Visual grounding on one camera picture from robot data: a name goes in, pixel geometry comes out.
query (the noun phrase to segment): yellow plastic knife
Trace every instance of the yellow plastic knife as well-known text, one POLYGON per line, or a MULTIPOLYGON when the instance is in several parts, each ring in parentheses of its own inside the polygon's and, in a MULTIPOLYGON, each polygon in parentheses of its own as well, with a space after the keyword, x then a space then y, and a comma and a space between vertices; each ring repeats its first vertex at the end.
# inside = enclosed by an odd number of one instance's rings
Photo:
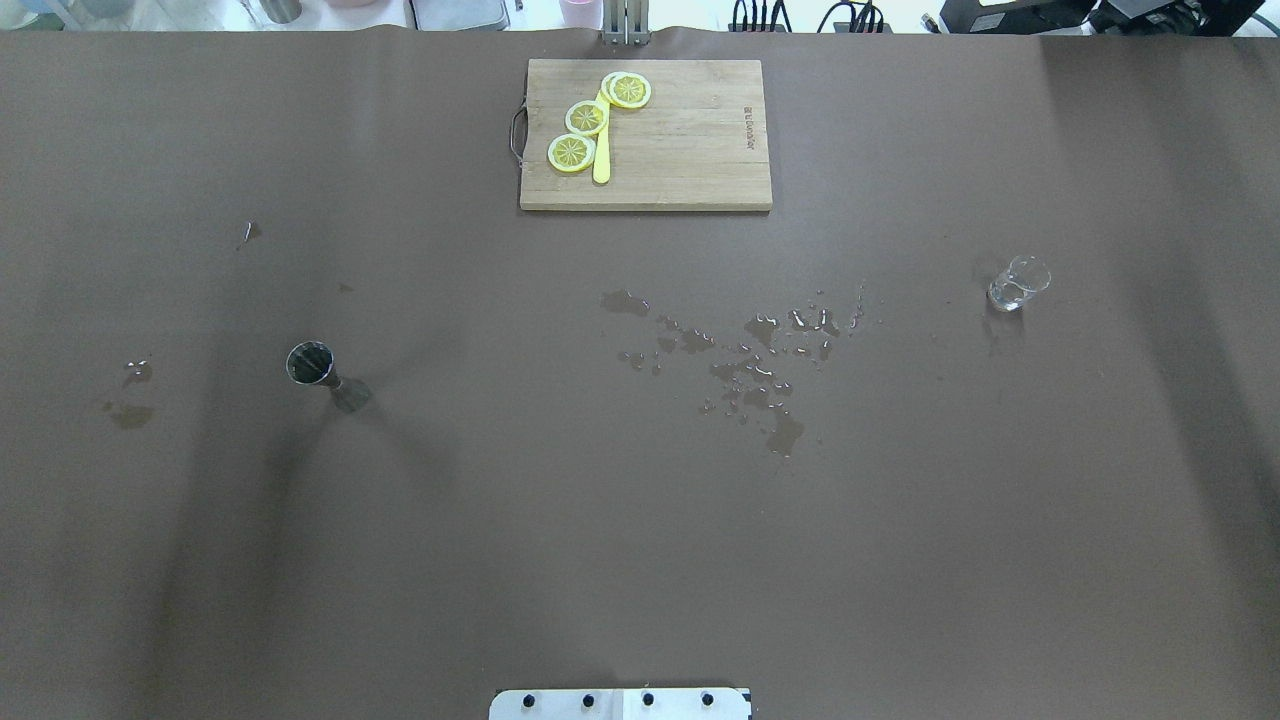
POLYGON ((591 165, 591 179, 599 184, 604 184, 609 182, 609 177, 613 174, 613 168, 609 164, 609 109, 612 104, 604 96, 603 90, 596 94, 595 101, 604 105, 604 127, 595 136, 595 164, 591 165))

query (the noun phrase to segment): glass cup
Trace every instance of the glass cup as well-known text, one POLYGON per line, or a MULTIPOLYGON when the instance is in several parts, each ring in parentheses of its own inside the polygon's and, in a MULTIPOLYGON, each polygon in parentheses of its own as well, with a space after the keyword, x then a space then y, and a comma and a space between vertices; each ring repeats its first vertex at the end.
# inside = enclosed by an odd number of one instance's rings
POLYGON ((996 310, 1010 313, 1027 305, 1037 292, 1043 292, 1052 279, 1044 261, 1032 255, 1019 255, 991 281, 987 297, 996 310))
POLYGON ((372 397, 365 383, 338 375, 333 369, 333 351, 316 340, 293 346, 284 360, 284 372, 300 386, 317 384, 329 388, 333 404, 343 413, 360 410, 372 397))

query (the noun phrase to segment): brown tablecloth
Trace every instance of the brown tablecloth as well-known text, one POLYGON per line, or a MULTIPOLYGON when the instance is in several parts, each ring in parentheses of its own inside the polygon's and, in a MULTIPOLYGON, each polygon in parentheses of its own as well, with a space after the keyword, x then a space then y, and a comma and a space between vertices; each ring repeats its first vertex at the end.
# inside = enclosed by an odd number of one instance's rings
POLYGON ((0 67, 0 715, 1280 714, 1280 44, 18 33, 0 67), (614 53, 763 60, 771 214, 517 210, 526 60, 614 53), (1053 283, 995 314, 1016 254, 1053 283), (840 337, 744 327, 792 309, 840 337), (371 405, 285 378, 311 338, 371 405), (739 343, 781 410, 713 368, 739 343))

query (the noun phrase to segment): metal stand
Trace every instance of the metal stand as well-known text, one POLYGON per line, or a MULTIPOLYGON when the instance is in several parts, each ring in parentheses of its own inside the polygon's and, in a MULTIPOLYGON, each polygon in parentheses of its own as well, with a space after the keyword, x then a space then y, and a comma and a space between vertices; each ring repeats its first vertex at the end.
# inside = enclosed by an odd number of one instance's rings
POLYGON ((649 0, 604 0, 605 45, 649 45, 649 0))

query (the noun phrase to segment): cutting board handle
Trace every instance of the cutting board handle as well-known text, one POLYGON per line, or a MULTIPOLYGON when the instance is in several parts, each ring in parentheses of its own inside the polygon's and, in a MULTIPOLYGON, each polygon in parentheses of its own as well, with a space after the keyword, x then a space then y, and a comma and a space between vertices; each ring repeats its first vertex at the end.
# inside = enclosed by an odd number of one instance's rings
POLYGON ((529 142, 529 96, 526 95, 520 100, 520 109, 516 114, 511 117, 511 132, 507 135, 507 145, 511 147, 511 154, 516 156, 516 160, 521 165, 525 164, 525 145, 529 142), (517 138, 516 133, 520 129, 520 118, 524 117, 524 132, 517 138), (516 150, 516 143, 520 143, 520 150, 516 150))

